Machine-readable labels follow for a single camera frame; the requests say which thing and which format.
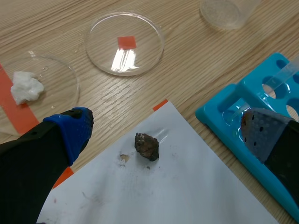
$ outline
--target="small rock chip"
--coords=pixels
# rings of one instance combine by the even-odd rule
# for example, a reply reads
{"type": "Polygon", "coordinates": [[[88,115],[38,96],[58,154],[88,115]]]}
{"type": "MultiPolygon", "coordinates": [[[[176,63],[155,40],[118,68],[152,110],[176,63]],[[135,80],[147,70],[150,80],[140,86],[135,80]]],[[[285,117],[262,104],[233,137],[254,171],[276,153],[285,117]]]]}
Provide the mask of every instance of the small rock chip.
{"type": "Polygon", "coordinates": [[[147,134],[136,133],[135,149],[149,161],[155,161],[159,158],[159,142],[147,134]]]}

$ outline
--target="glass petri dish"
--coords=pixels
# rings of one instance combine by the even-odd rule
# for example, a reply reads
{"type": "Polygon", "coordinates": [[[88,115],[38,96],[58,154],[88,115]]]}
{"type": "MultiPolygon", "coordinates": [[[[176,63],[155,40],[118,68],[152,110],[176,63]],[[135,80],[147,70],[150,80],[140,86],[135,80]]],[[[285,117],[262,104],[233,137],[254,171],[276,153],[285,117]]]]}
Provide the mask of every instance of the glass petri dish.
{"type": "Polygon", "coordinates": [[[43,93],[35,101],[27,102],[32,113],[39,122],[45,117],[62,113],[73,108],[79,97],[79,81],[74,70],[64,61],[50,56],[28,56],[19,58],[0,67],[2,85],[9,85],[7,91],[1,93],[0,100],[0,132],[19,136],[7,113],[18,110],[22,114],[24,105],[12,105],[14,100],[10,87],[15,71],[27,71],[36,75],[36,79],[44,86],[43,93]]]}
{"type": "Polygon", "coordinates": [[[121,12],[99,18],[91,26],[85,45],[90,60],[99,69],[133,76],[159,62],[164,37],[158,26],[145,16],[121,12]]]}

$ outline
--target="cotton wool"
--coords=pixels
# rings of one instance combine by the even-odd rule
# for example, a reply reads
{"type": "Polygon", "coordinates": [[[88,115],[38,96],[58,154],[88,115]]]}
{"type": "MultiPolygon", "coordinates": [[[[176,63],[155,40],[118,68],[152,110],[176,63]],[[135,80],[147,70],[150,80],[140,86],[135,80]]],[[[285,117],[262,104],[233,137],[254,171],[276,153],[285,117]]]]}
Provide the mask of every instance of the cotton wool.
{"type": "Polygon", "coordinates": [[[36,78],[34,73],[26,71],[15,71],[11,94],[17,105],[26,101],[37,100],[43,92],[44,87],[36,78]]]}

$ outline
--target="wood grain surface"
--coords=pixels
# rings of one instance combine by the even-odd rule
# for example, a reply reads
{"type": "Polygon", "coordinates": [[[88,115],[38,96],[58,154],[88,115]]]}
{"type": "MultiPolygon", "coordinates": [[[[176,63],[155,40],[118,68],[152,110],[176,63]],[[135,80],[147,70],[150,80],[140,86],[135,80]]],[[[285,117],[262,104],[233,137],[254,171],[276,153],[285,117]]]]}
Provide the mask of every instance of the wood grain surface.
{"type": "MultiPolygon", "coordinates": [[[[221,88],[241,80],[274,52],[290,59],[299,53],[298,0],[264,0],[243,28],[231,31],[206,23],[197,0],[1,0],[0,62],[30,54],[56,55],[67,61],[80,79],[78,105],[93,111],[95,124],[73,170],[143,121],[167,98],[280,223],[294,224],[194,114],[221,88]],[[165,36],[161,61],[143,75],[109,75],[88,59],[84,39],[90,25],[115,11],[147,15],[165,36]]],[[[53,85],[62,85],[62,80],[63,75],[58,76],[53,85]]],[[[0,135],[1,142],[11,139],[0,135]]]]}

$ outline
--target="sheet of paper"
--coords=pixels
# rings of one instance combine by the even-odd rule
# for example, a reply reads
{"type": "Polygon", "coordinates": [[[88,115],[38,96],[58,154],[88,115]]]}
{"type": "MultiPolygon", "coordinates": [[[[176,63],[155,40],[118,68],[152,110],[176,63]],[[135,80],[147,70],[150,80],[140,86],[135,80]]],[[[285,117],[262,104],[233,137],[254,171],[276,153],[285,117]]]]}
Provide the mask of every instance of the sheet of paper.
{"type": "Polygon", "coordinates": [[[277,224],[170,102],[51,191],[38,222],[277,224]],[[136,133],[158,139],[157,161],[136,133]]]}

